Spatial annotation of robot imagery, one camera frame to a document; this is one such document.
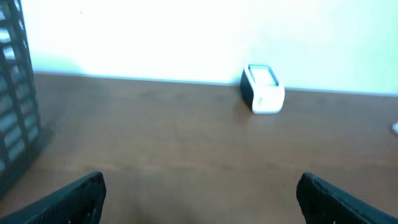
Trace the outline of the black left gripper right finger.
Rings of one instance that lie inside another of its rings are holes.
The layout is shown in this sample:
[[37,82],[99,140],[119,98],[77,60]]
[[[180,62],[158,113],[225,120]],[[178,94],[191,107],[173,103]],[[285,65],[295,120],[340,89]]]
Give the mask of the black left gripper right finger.
[[397,224],[397,218],[309,172],[302,174],[296,198],[306,223]]

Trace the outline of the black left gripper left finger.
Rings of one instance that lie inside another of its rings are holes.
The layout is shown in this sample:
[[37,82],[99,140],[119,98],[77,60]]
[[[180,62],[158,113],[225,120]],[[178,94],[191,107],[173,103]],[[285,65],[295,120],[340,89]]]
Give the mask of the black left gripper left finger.
[[3,224],[85,223],[101,220],[106,185],[92,172],[50,195],[1,218]]

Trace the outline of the orange Kleenex tissue pack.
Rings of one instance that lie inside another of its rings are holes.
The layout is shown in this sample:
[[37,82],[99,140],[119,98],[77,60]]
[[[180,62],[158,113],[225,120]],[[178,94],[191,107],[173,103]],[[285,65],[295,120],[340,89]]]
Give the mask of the orange Kleenex tissue pack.
[[394,123],[394,124],[392,125],[392,131],[393,131],[396,135],[398,135],[398,122],[396,122],[396,123]]

